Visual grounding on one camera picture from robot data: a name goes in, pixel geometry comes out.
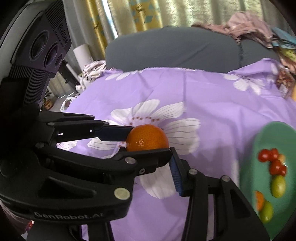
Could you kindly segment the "beige round fruit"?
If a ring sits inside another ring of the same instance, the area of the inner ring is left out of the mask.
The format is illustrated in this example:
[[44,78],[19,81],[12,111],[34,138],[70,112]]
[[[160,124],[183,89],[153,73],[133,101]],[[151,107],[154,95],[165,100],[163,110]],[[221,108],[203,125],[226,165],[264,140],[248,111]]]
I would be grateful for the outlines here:
[[284,164],[284,163],[285,163],[285,160],[286,160],[286,157],[285,157],[284,154],[279,154],[278,159],[280,160],[280,162],[281,162],[282,164]]

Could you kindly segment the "pink crumpled cloth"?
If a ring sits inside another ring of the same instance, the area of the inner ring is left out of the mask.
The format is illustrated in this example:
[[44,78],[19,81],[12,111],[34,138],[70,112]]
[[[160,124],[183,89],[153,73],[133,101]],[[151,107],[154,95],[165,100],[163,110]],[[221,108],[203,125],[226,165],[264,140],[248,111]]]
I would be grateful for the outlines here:
[[273,48],[271,27],[257,15],[249,11],[238,11],[224,24],[194,23],[192,27],[203,28],[233,38],[240,44],[243,38],[253,40],[266,48]]

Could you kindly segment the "patterned white cloth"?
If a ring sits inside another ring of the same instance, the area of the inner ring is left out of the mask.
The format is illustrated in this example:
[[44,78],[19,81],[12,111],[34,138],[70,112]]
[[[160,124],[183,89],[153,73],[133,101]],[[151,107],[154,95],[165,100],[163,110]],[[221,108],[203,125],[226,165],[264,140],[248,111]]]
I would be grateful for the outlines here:
[[82,93],[85,89],[87,89],[97,78],[102,75],[105,69],[105,60],[93,61],[92,63],[85,65],[82,73],[78,75],[79,85],[75,86],[78,93]]

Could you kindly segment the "clear box of dates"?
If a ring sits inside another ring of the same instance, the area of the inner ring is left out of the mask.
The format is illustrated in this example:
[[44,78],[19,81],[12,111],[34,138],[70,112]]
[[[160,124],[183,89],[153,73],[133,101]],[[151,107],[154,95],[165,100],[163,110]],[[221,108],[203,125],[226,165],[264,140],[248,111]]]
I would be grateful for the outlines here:
[[295,87],[295,75],[287,68],[280,68],[275,84],[282,98],[287,99],[292,96]]

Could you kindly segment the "grey sofa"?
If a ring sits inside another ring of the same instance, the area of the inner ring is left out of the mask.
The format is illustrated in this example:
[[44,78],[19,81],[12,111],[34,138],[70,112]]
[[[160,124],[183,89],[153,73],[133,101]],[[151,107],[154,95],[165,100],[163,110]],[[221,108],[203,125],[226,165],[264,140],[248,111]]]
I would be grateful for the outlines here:
[[253,40],[239,44],[229,36],[196,27],[164,27],[120,36],[105,51],[107,68],[123,71],[182,67],[227,73],[278,55]]

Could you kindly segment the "green fruit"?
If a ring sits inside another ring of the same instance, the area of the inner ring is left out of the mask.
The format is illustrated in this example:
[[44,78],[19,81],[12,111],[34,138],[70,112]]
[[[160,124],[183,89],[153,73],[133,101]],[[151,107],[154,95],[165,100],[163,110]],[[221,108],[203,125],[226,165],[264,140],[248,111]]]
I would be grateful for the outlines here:
[[285,194],[286,187],[286,181],[283,176],[276,175],[272,177],[270,188],[273,197],[281,198]]
[[269,202],[266,201],[262,210],[259,212],[259,218],[262,223],[268,223],[272,220],[273,218],[273,205]]

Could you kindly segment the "yellow green curtain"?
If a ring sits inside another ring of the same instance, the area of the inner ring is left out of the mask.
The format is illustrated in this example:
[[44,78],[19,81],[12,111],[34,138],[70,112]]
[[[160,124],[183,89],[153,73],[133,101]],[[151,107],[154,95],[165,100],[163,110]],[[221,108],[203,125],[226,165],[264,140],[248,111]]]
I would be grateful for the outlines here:
[[269,1],[63,1],[73,47],[87,44],[103,59],[107,44],[121,35],[195,22],[222,24],[237,11],[250,11],[279,23]]

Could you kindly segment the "pile of folded clothes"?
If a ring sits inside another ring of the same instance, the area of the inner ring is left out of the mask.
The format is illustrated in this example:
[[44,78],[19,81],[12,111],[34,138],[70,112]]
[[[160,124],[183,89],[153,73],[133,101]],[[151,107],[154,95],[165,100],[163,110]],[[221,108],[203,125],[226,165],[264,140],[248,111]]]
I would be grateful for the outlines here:
[[295,36],[277,27],[273,27],[272,32],[274,34],[273,47],[281,64],[295,75]]

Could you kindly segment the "green fruit back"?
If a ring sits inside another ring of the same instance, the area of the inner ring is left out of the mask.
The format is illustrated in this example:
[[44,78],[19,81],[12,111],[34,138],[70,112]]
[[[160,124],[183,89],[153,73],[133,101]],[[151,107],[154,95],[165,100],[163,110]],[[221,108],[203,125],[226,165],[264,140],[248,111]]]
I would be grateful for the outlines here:
[[269,202],[266,201],[262,210],[259,212],[259,218],[262,223],[268,223],[272,220],[273,218],[273,205]]

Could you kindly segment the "white paper roll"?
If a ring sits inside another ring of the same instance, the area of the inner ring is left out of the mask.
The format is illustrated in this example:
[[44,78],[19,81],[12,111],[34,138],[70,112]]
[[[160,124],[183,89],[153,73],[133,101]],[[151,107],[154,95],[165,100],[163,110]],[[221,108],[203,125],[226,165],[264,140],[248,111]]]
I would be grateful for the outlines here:
[[82,71],[86,65],[89,65],[93,62],[93,57],[87,44],[83,44],[74,48],[73,53]]

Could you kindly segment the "orange mandarin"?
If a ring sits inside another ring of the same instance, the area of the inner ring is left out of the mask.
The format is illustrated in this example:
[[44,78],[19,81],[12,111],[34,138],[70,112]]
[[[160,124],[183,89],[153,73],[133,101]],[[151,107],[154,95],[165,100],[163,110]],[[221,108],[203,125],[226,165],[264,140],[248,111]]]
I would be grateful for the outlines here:
[[265,197],[260,191],[255,191],[255,197],[257,211],[261,211],[265,204]]
[[125,142],[128,152],[169,148],[169,141],[165,132],[150,124],[134,127]]

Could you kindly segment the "red cherry tomato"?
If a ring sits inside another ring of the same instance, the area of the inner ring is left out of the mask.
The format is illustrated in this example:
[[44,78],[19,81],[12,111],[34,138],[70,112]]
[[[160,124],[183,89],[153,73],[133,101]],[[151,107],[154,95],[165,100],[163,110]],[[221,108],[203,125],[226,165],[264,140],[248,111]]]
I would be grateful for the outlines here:
[[270,154],[269,154],[269,160],[271,162],[275,161],[275,160],[278,160],[278,156],[279,156],[279,152],[276,148],[272,148],[270,150]]

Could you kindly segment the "green fruit front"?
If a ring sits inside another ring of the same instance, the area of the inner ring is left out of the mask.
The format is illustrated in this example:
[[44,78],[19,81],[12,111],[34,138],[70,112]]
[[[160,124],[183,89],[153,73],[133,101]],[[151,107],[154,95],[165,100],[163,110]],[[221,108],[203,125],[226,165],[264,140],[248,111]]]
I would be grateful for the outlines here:
[[270,188],[273,197],[281,198],[285,194],[286,187],[286,181],[283,176],[276,175],[272,177]]

